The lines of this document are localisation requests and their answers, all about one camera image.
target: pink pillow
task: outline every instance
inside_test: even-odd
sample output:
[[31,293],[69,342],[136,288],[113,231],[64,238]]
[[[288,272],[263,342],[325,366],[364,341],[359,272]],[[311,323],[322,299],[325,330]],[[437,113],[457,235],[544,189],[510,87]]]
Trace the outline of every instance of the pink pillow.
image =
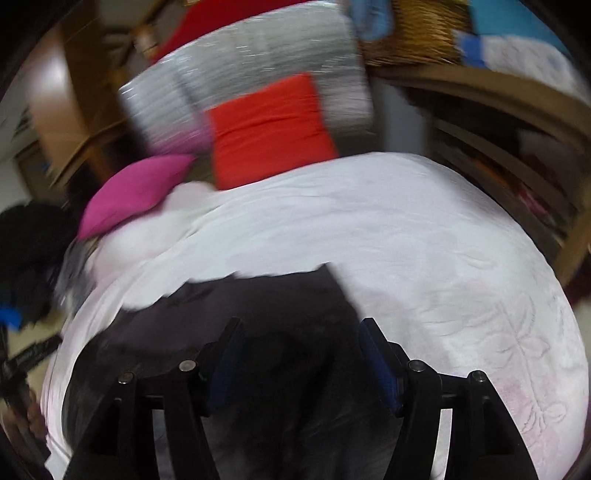
[[185,179],[192,162],[191,155],[161,155],[125,167],[86,206],[78,239],[107,233],[121,222],[154,208]]

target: wooden shelf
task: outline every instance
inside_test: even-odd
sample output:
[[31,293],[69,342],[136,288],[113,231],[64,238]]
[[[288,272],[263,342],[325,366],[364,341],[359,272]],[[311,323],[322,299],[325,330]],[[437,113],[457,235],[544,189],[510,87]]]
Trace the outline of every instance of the wooden shelf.
[[514,157],[488,140],[444,120],[435,119],[434,126],[438,130],[445,132],[478,150],[480,153],[511,172],[515,177],[531,188],[531,190],[536,192],[537,195],[548,203],[548,205],[550,205],[550,207],[552,207],[566,221],[572,220],[573,208],[571,207],[569,200],[561,191],[547,182],[541,175],[523,163],[519,158]]
[[436,145],[436,153],[444,160],[457,167],[461,172],[476,180],[482,190],[511,215],[531,237],[536,246],[546,257],[548,262],[553,262],[560,250],[560,244],[552,232],[536,218],[513,193],[495,179],[487,175],[472,159],[457,148],[452,148],[445,143]]
[[572,145],[580,153],[591,141],[591,108],[543,83],[458,65],[372,67],[370,76],[400,87],[453,95],[519,118]]
[[89,162],[91,170],[94,171],[97,178],[102,182],[106,182],[111,178],[116,171],[112,169],[109,160],[102,155],[98,149],[119,137],[129,130],[126,120],[120,120],[108,127],[103,128],[95,135],[86,138],[81,142],[74,153],[64,163],[60,169],[54,168],[51,174],[54,180],[51,185],[59,185],[65,187],[72,175],[82,166],[83,163]]

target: blue towel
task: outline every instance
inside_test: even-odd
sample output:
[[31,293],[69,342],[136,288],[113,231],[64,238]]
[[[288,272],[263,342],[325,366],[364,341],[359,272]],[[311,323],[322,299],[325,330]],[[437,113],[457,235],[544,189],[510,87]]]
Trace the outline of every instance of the blue towel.
[[456,46],[462,52],[462,64],[467,67],[486,68],[482,56],[480,37],[464,32],[456,32]]
[[0,324],[11,330],[18,330],[22,325],[22,315],[18,310],[0,305]]
[[349,12],[361,40],[379,40],[394,31],[394,15],[389,0],[351,0]]
[[519,0],[470,0],[477,35],[517,35],[545,41],[568,54],[564,44],[545,23]]

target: orange cushion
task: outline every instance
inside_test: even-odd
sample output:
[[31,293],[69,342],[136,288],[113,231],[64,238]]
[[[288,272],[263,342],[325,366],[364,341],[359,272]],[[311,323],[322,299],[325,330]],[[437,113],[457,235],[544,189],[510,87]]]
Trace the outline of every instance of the orange cushion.
[[338,156],[309,73],[230,100],[210,115],[213,168],[221,190]]

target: wicker basket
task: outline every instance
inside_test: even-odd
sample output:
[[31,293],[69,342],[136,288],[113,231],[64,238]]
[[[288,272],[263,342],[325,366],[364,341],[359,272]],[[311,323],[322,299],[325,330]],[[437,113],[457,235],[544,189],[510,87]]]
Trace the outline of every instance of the wicker basket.
[[392,0],[394,33],[360,41],[369,66],[459,63],[454,30],[472,31],[467,5],[454,0]]

